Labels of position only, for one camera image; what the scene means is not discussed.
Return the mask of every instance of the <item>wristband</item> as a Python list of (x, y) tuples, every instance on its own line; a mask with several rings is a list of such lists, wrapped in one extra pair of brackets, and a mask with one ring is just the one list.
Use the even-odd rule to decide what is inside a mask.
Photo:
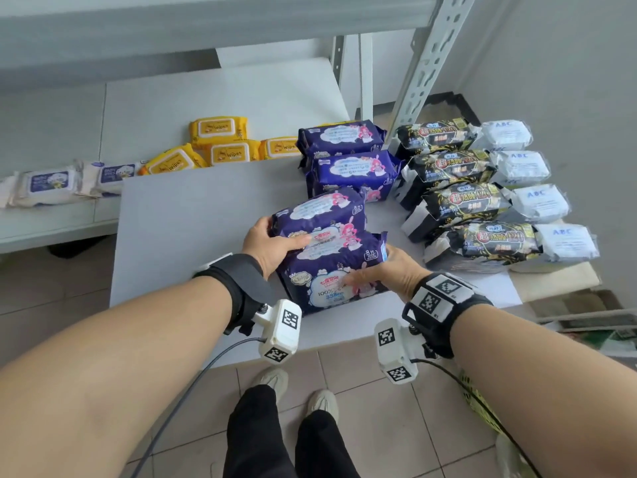
[(271, 301), (271, 289), (263, 279), (259, 263), (250, 255), (227, 254), (203, 265), (196, 277), (213, 277), (230, 293), (233, 302), (232, 315), (224, 334), (236, 327), (239, 332), (250, 335), (254, 323), (252, 317), (262, 305)]
[(473, 285), (449, 273), (432, 273), (416, 285), (402, 318), (420, 331), (438, 355), (452, 359), (451, 327), (469, 307), (491, 301)]

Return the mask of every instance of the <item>shoe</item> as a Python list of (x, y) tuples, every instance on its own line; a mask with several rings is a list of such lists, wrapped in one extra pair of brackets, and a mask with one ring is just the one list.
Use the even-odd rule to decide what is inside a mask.
[(336, 403), (336, 396), (332, 391), (322, 389), (312, 394), (308, 401), (307, 416), (319, 409), (329, 412), (332, 418), (338, 423), (338, 404)]
[(251, 387), (259, 384), (265, 384), (275, 390), (276, 403), (281, 401), (281, 398), (287, 391), (288, 375), (280, 367), (269, 367), (263, 372), (260, 372), (257, 377), (252, 381)]

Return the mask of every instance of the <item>black cable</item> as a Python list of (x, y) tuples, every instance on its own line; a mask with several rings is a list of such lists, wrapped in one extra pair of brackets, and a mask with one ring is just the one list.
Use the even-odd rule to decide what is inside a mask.
[(431, 361), (426, 361), (425, 359), (411, 359), (410, 362), (423, 362), (425, 364), (430, 364), (434, 367), (437, 367), (438, 369), (442, 370), (442, 372), (444, 372), (445, 374), (447, 374), (448, 376), (450, 376), (451, 378), (453, 378), (453, 380), (455, 380), (458, 384), (460, 384), (460, 386), (469, 394), (471, 394), (471, 397), (473, 399), (475, 399), (478, 404), (480, 404), (480, 406), (482, 406), (482, 409), (484, 409), (487, 414), (489, 414), (489, 417), (491, 419), (493, 419), (493, 421), (496, 422), (496, 424), (500, 427), (500, 429), (502, 430), (502, 432), (506, 435), (507, 438), (509, 438), (511, 440), (511, 442), (513, 444), (515, 444), (515, 447), (520, 451), (521, 455), (524, 457), (524, 459), (526, 460), (526, 462), (528, 463), (528, 465), (531, 467), (531, 470), (533, 470), (533, 473), (535, 473), (535, 475), (537, 476), (537, 478), (542, 478), (542, 475), (539, 474), (539, 472), (537, 471), (537, 468), (535, 467), (535, 465), (533, 464), (533, 462), (530, 460), (530, 458), (528, 456), (526, 456), (526, 453), (524, 452), (524, 450), (520, 447), (520, 445), (517, 443), (516, 440), (514, 440), (514, 437), (509, 434), (509, 432), (506, 430), (506, 428), (502, 425), (502, 423), (500, 423), (500, 420), (498, 418), (496, 418), (496, 415), (493, 414), (491, 412), (491, 410), (489, 409), (489, 407), (482, 402), (482, 399), (480, 399), (478, 396), (475, 395), (475, 393), (469, 388), (469, 386), (467, 386), (465, 383), (463, 383), (460, 379), (458, 379), (456, 376), (453, 375), (453, 373), (451, 373), (450, 371), (448, 371), (447, 369), (445, 369), (444, 367), (442, 367), (439, 364), (436, 364), (434, 362)]
[(168, 423), (170, 423), (170, 420), (173, 418), (173, 416), (177, 414), (177, 411), (179, 411), (179, 408), (181, 407), (183, 402), (186, 401), (186, 399), (188, 398), (188, 395), (192, 391), (192, 388), (195, 387), (195, 385), (199, 382), (199, 379), (202, 378), (203, 373), (207, 371), (208, 369), (210, 369), (212, 367), (212, 364), (219, 361), (221, 356), (227, 353), (229, 350), (234, 349), (237, 345), (245, 344), (246, 342), (252, 342), (252, 341), (265, 342), (266, 340), (263, 337), (250, 337), (248, 339), (243, 339), (239, 342), (235, 342), (233, 345), (231, 345), (227, 349), (224, 349), (223, 351), (221, 351), (217, 357), (215, 357), (214, 359), (210, 361), (210, 364), (208, 364), (203, 369), (203, 371), (199, 372), (195, 380), (193, 380), (192, 384), (188, 386), (188, 389), (186, 389), (186, 392), (183, 394), (183, 396), (181, 396), (181, 399), (179, 399), (179, 401), (177, 402), (173, 410), (170, 412), (170, 414), (164, 421), (164, 424), (161, 425), (161, 428), (159, 428), (159, 431), (157, 432), (153, 440), (148, 445), (148, 448), (144, 452), (144, 455), (139, 460), (139, 463), (137, 463), (137, 466), (135, 466), (135, 471), (131, 474), (131, 478), (137, 478), (137, 476), (139, 475), (139, 472), (141, 471), (142, 467), (146, 463), (146, 460), (153, 452), (153, 449), (155, 448), (155, 444), (157, 444), (157, 441), (159, 441), (159, 438), (161, 438), (161, 435), (164, 432), (164, 429), (166, 428), (166, 426), (168, 426)]

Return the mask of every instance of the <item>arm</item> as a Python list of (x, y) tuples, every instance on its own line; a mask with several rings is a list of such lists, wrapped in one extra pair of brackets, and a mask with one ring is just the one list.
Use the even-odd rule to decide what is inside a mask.
[[(387, 262), (359, 270), (347, 282), (380, 280), (406, 301), (428, 274), (389, 247)], [(490, 305), (466, 310), (450, 340), (458, 364), (545, 477), (634, 475), (633, 371)]]
[[(265, 278), (307, 244), (268, 238), (267, 226), (261, 218), (243, 245)], [(0, 476), (117, 477), (201, 369), (231, 308), (225, 286), (197, 277), (93, 315), (5, 366)]]

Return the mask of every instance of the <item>black pants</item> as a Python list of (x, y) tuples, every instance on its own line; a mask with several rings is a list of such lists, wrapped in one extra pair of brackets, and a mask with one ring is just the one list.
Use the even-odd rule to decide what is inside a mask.
[(283, 445), (276, 395), (251, 387), (228, 421), (224, 478), (360, 478), (329, 412), (303, 419), (296, 443), (296, 471)]

